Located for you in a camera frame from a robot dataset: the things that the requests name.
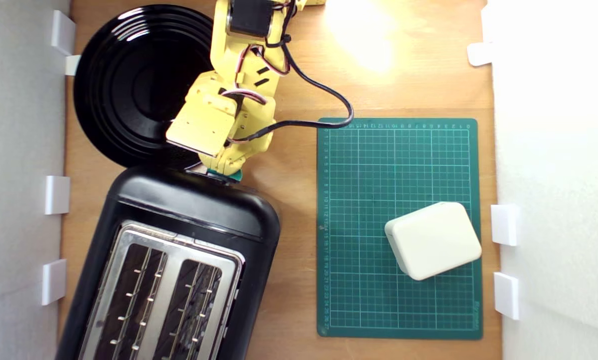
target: wooden table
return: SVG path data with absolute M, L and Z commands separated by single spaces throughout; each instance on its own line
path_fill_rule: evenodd
M 212 16 L 214 2 L 175 0 Z M 149 0 L 73 0 L 77 53 L 116 14 Z M 292 20 L 290 50 L 302 69 L 347 96 L 359 117 L 474 117 L 479 122 L 483 243 L 484 338 L 481 341 L 322 338 L 316 331 L 316 132 L 277 130 L 267 153 L 246 162 L 245 182 L 282 203 L 284 228 L 257 325 L 251 360 L 495 360 L 501 357 L 500 316 L 492 273 L 498 248 L 490 241 L 495 203 L 493 94 L 488 66 L 472 68 L 466 46 L 481 40 L 485 0 L 328 0 Z M 337 100 L 295 74 L 281 81 L 276 119 L 343 116 Z M 122 168 L 100 154 L 77 123 L 68 79 L 66 174 L 72 206 L 63 223 L 68 296 L 61 328 L 105 194 Z

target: cutting mat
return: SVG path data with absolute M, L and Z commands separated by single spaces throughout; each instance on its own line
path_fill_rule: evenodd
M 389 219 L 456 201 L 481 237 L 477 122 L 361 118 L 318 137 L 320 335 L 480 339 L 481 260 L 415 281 L 383 231 Z

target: black cable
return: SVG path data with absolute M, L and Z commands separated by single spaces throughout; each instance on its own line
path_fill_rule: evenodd
M 291 0 L 290 9 L 294 9 L 295 6 L 296 6 L 296 0 Z M 345 105 L 345 109 L 347 109 L 347 118 L 340 122 L 319 122 L 319 121 L 306 121 L 306 120 L 280 121 L 277 123 L 273 123 L 272 125 L 266 126 L 263 129 L 260 129 L 259 131 L 255 132 L 252 135 L 242 137 L 240 139 L 234 139 L 233 140 L 234 142 L 253 141 L 254 139 L 258 139 L 258 138 L 266 135 L 267 133 L 273 132 L 274 130 L 283 128 L 285 126 L 305 126 L 305 127 L 309 127 L 309 128 L 338 129 L 338 128 L 342 128 L 344 126 L 349 125 L 352 122 L 352 120 L 354 119 L 354 108 L 352 107 L 352 104 L 350 104 L 350 102 L 345 98 L 345 96 L 341 95 L 334 89 L 332 89 L 324 84 L 321 84 L 320 82 L 317 82 L 316 80 L 310 79 L 310 77 L 308 77 L 308 75 L 306 75 L 303 71 L 301 71 L 299 66 L 296 64 L 296 62 L 292 58 L 292 55 L 290 54 L 290 50 L 288 49 L 288 46 L 286 44 L 287 41 L 284 41 L 284 38 L 286 37 L 285 30 L 287 28 L 287 24 L 289 23 L 289 20 L 292 17 L 292 12 L 294 12 L 293 10 L 291 11 L 290 9 L 288 9 L 288 13 L 286 14 L 285 20 L 283 21 L 283 32 L 281 33 L 281 42 L 280 42 L 281 50 L 283 50 L 283 54 L 285 55 L 286 61 L 290 64 L 290 67 L 293 68 L 294 71 L 297 72 L 297 74 L 301 77 L 301 79 L 306 80 L 306 82 L 308 82 L 312 86 L 322 89 L 323 91 L 329 93 L 330 95 L 333 95 L 335 98 L 340 100 Z

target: black plate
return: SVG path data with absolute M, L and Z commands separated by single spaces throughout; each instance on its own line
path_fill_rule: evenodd
M 120 14 L 90 39 L 74 81 L 88 139 L 125 167 L 190 166 L 198 155 L 166 143 L 166 130 L 196 77 L 212 70 L 212 19 L 174 5 Z

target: toaster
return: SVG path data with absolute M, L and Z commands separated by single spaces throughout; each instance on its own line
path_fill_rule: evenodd
M 137 166 L 109 190 L 56 360 L 241 360 L 280 235 L 271 201 Z

